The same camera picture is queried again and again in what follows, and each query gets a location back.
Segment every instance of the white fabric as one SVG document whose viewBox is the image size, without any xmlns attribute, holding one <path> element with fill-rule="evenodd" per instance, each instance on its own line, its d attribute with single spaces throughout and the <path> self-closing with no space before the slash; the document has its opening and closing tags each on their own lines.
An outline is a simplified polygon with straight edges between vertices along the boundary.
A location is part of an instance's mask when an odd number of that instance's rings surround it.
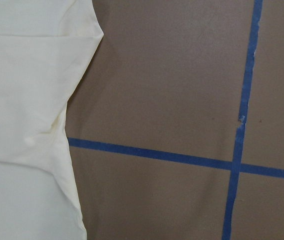
<svg viewBox="0 0 284 240">
<path fill-rule="evenodd" d="M 0 240 L 85 240 L 66 104 L 103 32 L 91 0 L 0 0 Z"/>
</svg>

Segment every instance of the folded cloth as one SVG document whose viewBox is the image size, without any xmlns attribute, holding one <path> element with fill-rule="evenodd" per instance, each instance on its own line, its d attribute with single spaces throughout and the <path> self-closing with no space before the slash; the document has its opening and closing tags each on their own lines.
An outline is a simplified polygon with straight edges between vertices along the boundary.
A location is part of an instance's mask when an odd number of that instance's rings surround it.
<svg viewBox="0 0 284 240">
<path fill-rule="evenodd" d="M 103 32 L 91 0 L 0 0 L 0 240 L 85 240 L 67 101 Z"/>
</svg>

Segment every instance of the blue tape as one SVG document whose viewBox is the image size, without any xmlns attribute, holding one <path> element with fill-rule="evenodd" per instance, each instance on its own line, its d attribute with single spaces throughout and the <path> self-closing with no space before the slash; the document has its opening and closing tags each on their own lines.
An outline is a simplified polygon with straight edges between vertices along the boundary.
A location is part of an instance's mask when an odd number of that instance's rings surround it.
<svg viewBox="0 0 284 240">
<path fill-rule="evenodd" d="M 97 141 L 81 140 L 77 138 L 68 138 L 69 145 L 76 148 L 84 148 L 91 150 L 98 150 L 104 152 L 133 155 L 151 159 L 165 160 L 177 163 L 192 164 L 215 169 L 231 170 L 232 163 L 230 161 L 222 161 L 209 159 L 198 156 L 182 155 L 177 153 L 170 153 L 165 151 L 149 150 L 144 148 L 137 148 L 131 146 L 122 146 L 117 144 L 103 143 Z M 257 166 L 250 164 L 241 164 L 241 173 L 256 174 L 262 176 L 270 176 L 284 179 L 284 169 Z"/>
<path fill-rule="evenodd" d="M 262 14 L 262 5 L 263 5 L 263 0 L 255 0 L 250 39 L 249 39 L 246 65 L 245 65 L 241 105 L 239 110 L 239 120 L 242 122 L 242 124 L 236 131 L 233 162 L 232 162 L 233 164 L 232 164 L 230 182 L 228 187 L 228 196 L 227 196 L 225 216 L 224 216 L 222 240 L 231 239 L 232 215 L 233 215 L 235 198 L 237 194 L 239 174 L 241 170 L 245 128 L 246 128 L 247 113 L 248 113 L 248 103 L 251 94 L 253 68 L 255 63 L 255 51 L 257 48 L 259 21 L 261 19 L 261 14 Z"/>
<path fill-rule="evenodd" d="M 230 161 L 209 159 L 198 156 L 189 156 L 165 151 L 149 150 L 131 146 L 122 146 L 97 141 L 81 140 L 71 137 L 68 138 L 68 142 L 69 145 L 72 147 L 100 150 L 104 152 L 132 155 L 150 159 L 166 160 L 171 162 L 211 167 L 216 169 L 230 170 L 232 166 L 232 163 Z"/>
</svg>

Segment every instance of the horizontal blue tape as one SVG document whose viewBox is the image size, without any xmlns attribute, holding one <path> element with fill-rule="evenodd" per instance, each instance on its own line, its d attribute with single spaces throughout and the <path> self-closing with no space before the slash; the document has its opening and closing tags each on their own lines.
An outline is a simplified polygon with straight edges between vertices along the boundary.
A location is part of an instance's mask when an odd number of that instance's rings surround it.
<svg viewBox="0 0 284 240">
<path fill-rule="evenodd" d="M 165 151 L 149 150 L 145 148 L 123 146 L 123 145 L 103 143 L 98 141 L 82 140 L 71 137 L 68 138 L 68 142 L 71 147 L 76 147 L 76 148 L 132 155 L 138 157 L 145 157 L 149 159 L 165 160 L 165 161 L 198 165 L 198 166 L 223 169 L 223 170 L 231 170 L 232 167 L 232 163 L 230 161 L 222 161 L 222 160 L 210 159 L 205 157 L 183 155 L 183 154 L 171 153 Z M 257 166 L 257 165 L 242 163 L 240 172 L 284 179 L 284 169 L 278 169 L 272 167 Z"/>
<path fill-rule="evenodd" d="M 171 162 L 211 167 L 216 169 L 230 170 L 232 165 L 230 161 L 222 161 L 198 156 L 183 155 L 178 153 L 150 150 L 132 146 L 123 146 L 97 141 L 81 140 L 71 137 L 68 138 L 68 142 L 69 145 L 72 147 L 100 150 L 104 152 L 132 155 L 150 159 L 166 160 Z"/>
</svg>

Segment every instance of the blue tape strip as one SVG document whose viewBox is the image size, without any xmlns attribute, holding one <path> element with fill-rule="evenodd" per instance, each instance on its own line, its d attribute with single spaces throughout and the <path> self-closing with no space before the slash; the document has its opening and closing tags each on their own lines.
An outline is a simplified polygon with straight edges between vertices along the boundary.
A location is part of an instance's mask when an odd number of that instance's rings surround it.
<svg viewBox="0 0 284 240">
<path fill-rule="evenodd" d="M 246 128 L 247 113 L 248 113 L 248 103 L 249 103 L 250 94 L 251 94 L 253 68 L 254 68 L 254 62 L 255 62 L 254 55 L 255 55 L 256 48 L 257 48 L 259 21 L 261 19 L 261 14 L 262 14 L 262 5 L 263 5 L 263 0 L 255 0 L 252 24 L 251 24 L 250 39 L 249 39 L 246 65 L 245 65 L 241 105 L 240 105 L 240 111 L 239 111 L 239 120 L 242 122 L 242 124 L 236 131 L 233 162 L 232 162 L 233 164 L 232 164 L 230 182 L 229 182 L 229 188 L 228 188 L 228 196 L 227 196 L 225 216 L 224 216 L 222 240 L 231 239 L 232 215 L 233 215 L 235 198 L 237 194 L 239 174 L 241 170 L 241 161 L 242 161 L 244 138 L 245 138 L 245 128 Z"/>
<path fill-rule="evenodd" d="M 231 170 L 232 163 L 230 161 L 222 161 L 209 159 L 204 157 L 182 155 L 164 151 L 149 150 L 131 146 L 122 146 L 97 141 L 81 140 L 77 138 L 68 138 L 69 145 L 76 148 L 92 149 L 104 152 L 119 153 L 125 155 L 133 155 L 151 159 L 166 160 L 178 163 L 186 163 L 199 165 L 215 169 Z M 241 165 L 241 173 L 256 174 L 262 176 L 270 176 L 284 179 L 284 169 L 257 166 L 243 163 Z"/>
<path fill-rule="evenodd" d="M 198 156 L 189 156 L 165 151 L 149 150 L 131 146 L 122 146 L 97 141 L 81 140 L 71 137 L 68 138 L 68 142 L 69 145 L 72 147 L 100 150 L 104 152 L 132 155 L 150 159 L 166 160 L 171 162 L 211 167 L 216 169 L 230 170 L 232 165 L 230 161 L 209 159 Z"/>
</svg>

